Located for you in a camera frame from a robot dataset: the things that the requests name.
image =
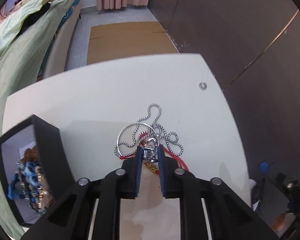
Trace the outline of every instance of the gray tile floor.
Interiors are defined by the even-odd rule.
[[[88,44],[91,27],[120,22],[157,21],[147,8],[126,8],[84,14],[78,20],[68,53],[66,69],[71,70],[87,64]]]

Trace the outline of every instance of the silver rivet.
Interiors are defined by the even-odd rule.
[[[82,179],[79,179],[79,185],[80,186],[84,186],[88,183],[88,179],[87,178],[82,178]]]
[[[174,170],[174,173],[177,174],[177,175],[182,175],[185,173],[185,170],[182,169],[182,168],[177,168]]]
[[[122,176],[126,173],[126,171],[124,169],[117,169],[115,171],[115,174],[117,174],[118,176]]]
[[[206,83],[206,82],[200,82],[199,87],[200,87],[202,90],[206,90],[206,89],[207,89],[207,83]]]
[[[213,178],[212,180],[211,180],[211,182],[214,184],[214,185],[221,185],[221,183],[222,183],[222,180],[221,179],[219,179],[219,178]]]

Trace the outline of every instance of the open jewelry box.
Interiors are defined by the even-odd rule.
[[[74,184],[57,127],[32,115],[2,135],[0,137],[0,180],[12,213],[18,223],[24,227],[30,227],[40,215],[29,207],[26,199],[11,200],[8,197],[8,186],[20,167],[17,163],[24,158],[25,150],[34,146],[39,152],[37,163],[49,185],[49,194],[54,200],[58,200]],[[16,189],[19,193],[23,192],[20,183],[16,184]]]

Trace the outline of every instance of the white table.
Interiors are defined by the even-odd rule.
[[[200,82],[207,83],[206,90]],[[237,126],[198,54],[125,58],[44,79],[8,97],[2,132],[31,114],[39,116],[60,129],[74,178],[96,180],[121,166],[113,153],[117,135],[146,116],[150,103],[161,106],[158,122],[166,131],[178,133],[189,170],[201,179],[220,177],[250,205]],[[156,116],[153,112],[147,123]],[[123,138],[131,142],[130,137]],[[178,199],[163,199],[159,185],[157,175],[143,169],[138,198],[122,200],[122,239],[180,239]]]

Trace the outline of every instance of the brown cardboard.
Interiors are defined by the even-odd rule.
[[[91,28],[87,64],[124,57],[178,53],[158,22],[128,22]]]

